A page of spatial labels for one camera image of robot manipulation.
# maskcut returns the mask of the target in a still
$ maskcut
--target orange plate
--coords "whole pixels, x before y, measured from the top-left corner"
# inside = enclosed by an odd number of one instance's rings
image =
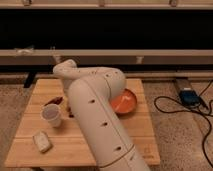
[[[135,109],[137,97],[131,90],[125,89],[121,95],[112,99],[110,104],[116,114],[128,114]]]

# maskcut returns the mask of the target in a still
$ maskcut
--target cable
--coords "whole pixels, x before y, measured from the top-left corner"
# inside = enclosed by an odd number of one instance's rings
[[[201,91],[201,93],[199,94],[199,98],[202,100],[201,96],[209,89],[209,87],[211,86],[211,84],[213,83],[213,80],[211,80],[209,82],[209,84]],[[182,106],[183,108],[185,109],[180,109],[180,110],[174,110],[174,111],[165,111],[163,109],[161,109],[158,105],[157,105],[157,102],[160,100],[160,99],[168,99],[170,101],[173,101],[175,103],[177,103],[178,105]],[[201,103],[199,103],[198,105],[196,106],[193,106],[193,107],[189,107],[189,106],[184,106],[181,102],[179,102],[178,100],[175,100],[171,97],[168,97],[168,96],[158,96],[154,99],[154,106],[156,107],[156,109],[162,113],[166,113],[166,114],[174,114],[174,113],[182,113],[182,112],[191,112],[191,113],[194,113],[194,114],[197,114],[201,117],[203,117],[206,122],[208,123],[208,131],[207,133],[204,135],[203,137],[203,140],[202,140],[202,151],[203,151],[203,154],[207,160],[207,162],[209,163],[209,165],[213,168],[213,162],[209,159],[208,155],[207,155],[207,152],[206,152],[206,148],[205,148],[205,144],[206,144],[206,141],[208,139],[208,136],[211,134],[212,132],[212,124],[210,122],[210,120],[208,119],[208,117],[213,117],[212,114],[212,104],[213,104],[213,99],[209,101],[208,103],[208,107],[207,107],[207,113],[201,111],[200,109],[200,106],[201,106]]]

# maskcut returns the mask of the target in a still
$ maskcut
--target wooden table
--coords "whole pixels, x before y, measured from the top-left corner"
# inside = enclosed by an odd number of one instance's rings
[[[127,88],[136,94],[138,106],[132,114],[120,120],[145,161],[149,165],[157,165],[160,163],[160,157],[141,81],[128,79]],[[60,128],[52,128],[41,119],[42,106],[56,96],[64,97],[60,80],[40,79],[37,81],[5,161],[6,167],[96,165],[75,118],[70,118],[66,111],[66,97],[60,104],[63,113],[63,124]],[[54,145],[45,154],[37,150],[32,139],[38,131],[45,131]]]

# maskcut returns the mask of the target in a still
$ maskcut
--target terrazzo floor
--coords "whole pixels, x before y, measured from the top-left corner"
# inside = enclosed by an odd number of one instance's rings
[[[21,115],[27,105],[34,85],[23,88],[25,75],[16,78],[0,76],[0,171],[30,171],[29,168],[5,168],[4,160],[19,125]],[[196,81],[192,85],[197,92],[208,84]],[[172,81],[144,81],[145,95],[151,112],[161,164],[151,166],[153,171],[212,171],[201,149],[201,140],[207,124],[200,116],[191,113],[162,114],[153,105],[157,96],[166,95],[177,98]],[[213,85],[203,95],[206,101],[213,98]],[[159,105],[165,110],[179,106],[168,101]],[[213,133],[207,143],[210,159],[213,161]],[[45,171],[94,171],[95,168],[45,168]]]

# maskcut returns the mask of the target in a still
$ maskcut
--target black background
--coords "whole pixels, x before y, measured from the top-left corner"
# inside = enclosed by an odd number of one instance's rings
[[[212,10],[0,10],[0,49],[213,49]]]

